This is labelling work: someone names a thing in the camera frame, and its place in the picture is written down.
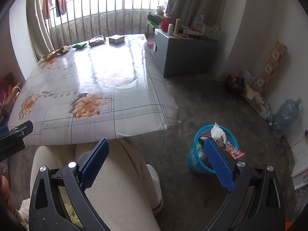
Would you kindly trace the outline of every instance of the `white tissue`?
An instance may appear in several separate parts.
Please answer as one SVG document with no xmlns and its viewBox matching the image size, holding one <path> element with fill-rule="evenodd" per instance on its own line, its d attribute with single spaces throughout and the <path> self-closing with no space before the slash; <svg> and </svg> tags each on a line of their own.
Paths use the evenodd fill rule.
<svg viewBox="0 0 308 231">
<path fill-rule="evenodd" d="M 227 143 L 227 136 L 224 131 L 219 127 L 219 125 L 215 122 L 214 127 L 211 129 L 211 137 L 217 141 L 221 138 L 224 141 L 224 144 Z"/>
</svg>

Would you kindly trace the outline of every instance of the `floral bed sheet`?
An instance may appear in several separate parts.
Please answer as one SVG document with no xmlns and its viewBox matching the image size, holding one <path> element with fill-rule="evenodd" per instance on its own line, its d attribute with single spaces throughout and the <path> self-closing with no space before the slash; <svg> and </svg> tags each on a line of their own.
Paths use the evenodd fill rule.
<svg viewBox="0 0 308 231">
<path fill-rule="evenodd" d="M 41 60 L 13 107 L 10 129 L 31 120 L 26 145 L 87 143 L 176 130 L 181 122 L 144 35 Z"/>
</svg>

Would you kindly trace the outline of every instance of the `plastic water bottle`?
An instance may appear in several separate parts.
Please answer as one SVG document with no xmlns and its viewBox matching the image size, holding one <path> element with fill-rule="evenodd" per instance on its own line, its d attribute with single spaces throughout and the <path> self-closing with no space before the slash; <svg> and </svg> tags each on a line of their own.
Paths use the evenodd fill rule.
<svg viewBox="0 0 308 231">
<path fill-rule="evenodd" d="M 292 99 L 287 99 L 273 116 L 275 134 L 278 137 L 283 136 L 284 132 L 299 118 L 298 106 L 300 103 L 300 97 L 296 102 Z"/>
</svg>

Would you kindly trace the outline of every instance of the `red bottle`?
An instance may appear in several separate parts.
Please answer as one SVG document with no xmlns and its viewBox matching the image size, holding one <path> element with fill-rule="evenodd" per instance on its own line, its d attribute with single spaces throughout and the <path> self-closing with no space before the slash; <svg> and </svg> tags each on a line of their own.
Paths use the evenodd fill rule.
<svg viewBox="0 0 308 231">
<path fill-rule="evenodd" d="M 161 23 L 161 30 L 163 32 L 168 32 L 168 27 L 169 24 L 171 23 L 171 15 L 170 14 L 166 14 L 163 18 L 163 21 Z"/>
</svg>

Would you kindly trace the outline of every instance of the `white bottle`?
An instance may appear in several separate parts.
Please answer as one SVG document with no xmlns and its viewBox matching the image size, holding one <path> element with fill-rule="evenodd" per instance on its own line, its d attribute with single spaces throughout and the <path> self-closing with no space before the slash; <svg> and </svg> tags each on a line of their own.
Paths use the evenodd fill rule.
<svg viewBox="0 0 308 231">
<path fill-rule="evenodd" d="M 172 35 L 172 30 L 173 30 L 173 24 L 169 24 L 167 34 L 171 36 Z"/>
</svg>

